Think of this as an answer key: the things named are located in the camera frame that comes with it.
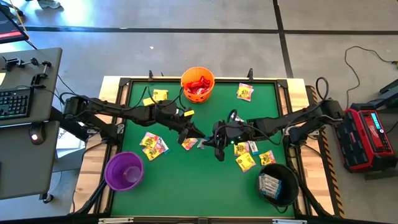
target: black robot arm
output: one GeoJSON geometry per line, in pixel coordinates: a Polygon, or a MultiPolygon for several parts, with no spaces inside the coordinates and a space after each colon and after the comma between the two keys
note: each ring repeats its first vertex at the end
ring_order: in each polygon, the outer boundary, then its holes
{"type": "Polygon", "coordinates": [[[129,119],[141,126],[162,124],[170,130],[178,132],[178,142],[185,138],[203,138],[205,135],[191,122],[192,115],[185,116],[184,111],[177,109],[176,102],[165,100],[149,106],[126,107],[109,103],[87,96],[73,96],[65,101],[63,116],[84,123],[89,128],[99,129],[103,140],[108,144],[120,141],[118,127],[115,124],[106,124],[96,114],[129,119]]]}
{"type": "Polygon", "coordinates": [[[237,111],[233,110],[227,121],[222,120],[215,123],[213,135],[203,143],[215,148],[215,156],[219,161],[224,161],[224,148],[229,144],[263,140],[280,144],[282,141],[274,142],[270,137],[280,130],[305,122],[300,127],[284,130],[284,133],[289,134],[291,144],[300,144],[307,139],[308,134],[316,131],[324,124],[341,122],[344,112],[337,101],[327,99],[278,118],[255,118],[243,122],[236,120],[236,116],[237,111]]]}

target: gray desk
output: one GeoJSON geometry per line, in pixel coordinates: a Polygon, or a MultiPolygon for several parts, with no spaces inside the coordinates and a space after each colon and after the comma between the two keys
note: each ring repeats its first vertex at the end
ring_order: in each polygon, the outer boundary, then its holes
{"type": "Polygon", "coordinates": [[[47,193],[59,126],[45,123],[47,138],[39,146],[29,139],[29,125],[0,128],[0,199],[47,193]]]}
{"type": "MultiPolygon", "coordinates": [[[[52,48],[1,53],[0,56],[5,57],[6,59],[21,58],[25,62],[29,62],[32,57],[36,58],[39,63],[42,63],[44,60],[51,62],[52,66],[48,68],[46,72],[49,77],[44,79],[42,84],[44,84],[48,90],[54,92],[58,69],[61,62],[61,54],[61,48],[52,48]]],[[[4,67],[4,62],[2,62],[2,60],[0,60],[0,66],[4,67]]],[[[39,65],[38,67],[34,65],[26,65],[25,68],[18,68],[15,66],[10,72],[6,72],[6,77],[0,85],[0,90],[15,88],[19,85],[30,86],[32,77],[43,72],[43,69],[43,65],[39,65]]],[[[30,116],[28,118],[0,121],[0,126],[48,121],[52,110],[52,100],[52,93],[45,90],[35,90],[32,107],[30,109],[30,116]]]]}

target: keyboard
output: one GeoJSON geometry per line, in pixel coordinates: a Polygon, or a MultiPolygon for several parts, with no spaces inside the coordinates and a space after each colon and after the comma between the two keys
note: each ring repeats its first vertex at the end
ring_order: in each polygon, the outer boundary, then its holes
{"type": "Polygon", "coordinates": [[[33,87],[0,90],[0,121],[29,117],[33,90],[33,87]]]}

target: purple bucket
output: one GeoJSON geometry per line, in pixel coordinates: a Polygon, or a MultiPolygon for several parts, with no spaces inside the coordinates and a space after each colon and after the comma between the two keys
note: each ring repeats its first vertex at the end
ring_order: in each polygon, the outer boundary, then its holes
{"type": "Polygon", "coordinates": [[[144,176],[144,164],[133,152],[116,154],[105,167],[105,181],[116,191],[131,190],[141,183],[144,176]]]}

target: green table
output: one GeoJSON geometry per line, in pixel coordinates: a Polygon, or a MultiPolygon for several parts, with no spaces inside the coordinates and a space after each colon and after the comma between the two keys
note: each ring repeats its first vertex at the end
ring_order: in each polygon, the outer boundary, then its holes
{"type": "MultiPolygon", "coordinates": [[[[169,91],[169,99],[174,99],[180,90],[176,81],[134,82],[131,87],[130,106],[135,105],[145,88],[169,91]]],[[[281,105],[275,81],[252,83],[252,101],[236,98],[239,82],[216,82],[210,99],[202,104],[189,102],[182,96],[182,103],[195,111],[193,121],[207,136],[213,124],[226,119],[232,109],[238,110],[242,119],[278,117],[281,105]]],[[[280,140],[280,133],[272,137],[280,140]]],[[[177,142],[178,133],[155,124],[142,127],[127,122],[122,151],[133,151],[144,161],[144,180],[135,189],[115,192],[111,206],[112,216],[135,217],[293,217],[290,206],[280,214],[271,204],[264,201],[255,189],[255,181],[261,168],[259,156],[253,156],[256,166],[242,172],[236,163],[233,146],[225,149],[225,161],[219,162],[212,147],[186,151],[177,142]],[[149,161],[139,145],[146,132],[164,139],[171,151],[149,161]]],[[[268,141],[257,142],[259,152],[272,150],[276,161],[286,164],[282,146],[268,141]]]]}

